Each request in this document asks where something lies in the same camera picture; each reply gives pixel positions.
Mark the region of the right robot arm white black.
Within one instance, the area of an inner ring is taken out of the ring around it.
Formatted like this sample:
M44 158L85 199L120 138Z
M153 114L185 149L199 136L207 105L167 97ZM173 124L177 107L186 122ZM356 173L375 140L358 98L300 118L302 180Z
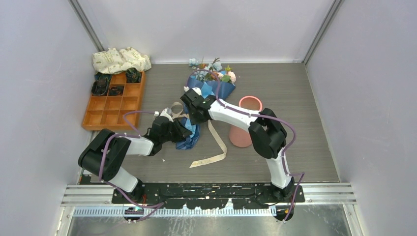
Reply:
M295 181L285 162L287 132L272 110L248 110L214 95L203 97L199 88L184 87L181 100L192 124L222 121L248 133L254 150L266 159L274 198L285 202L291 197Z

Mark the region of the beige ribbon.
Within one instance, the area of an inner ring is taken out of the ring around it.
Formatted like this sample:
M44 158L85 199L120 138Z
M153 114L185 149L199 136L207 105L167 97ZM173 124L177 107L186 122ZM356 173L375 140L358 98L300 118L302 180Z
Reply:
M192 162L189 168L214 164L226 158L227 146L211 121L201 125L192 125L185 107L180 102L172 103L168 113L174 118L179 118L185 128L192 132L185 141L176 143L176 149L195 155L190 158Z

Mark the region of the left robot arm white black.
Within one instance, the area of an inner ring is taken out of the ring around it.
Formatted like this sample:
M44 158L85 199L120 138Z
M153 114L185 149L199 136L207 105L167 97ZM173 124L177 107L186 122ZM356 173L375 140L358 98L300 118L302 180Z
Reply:
M78 165L90 173L101 176L124 192L132 203L144 195L143 182L122 167L127 155L154 156L166 142L184 141L192 132L178 118L158 116L143 136L117 134L102 129L81 153Z

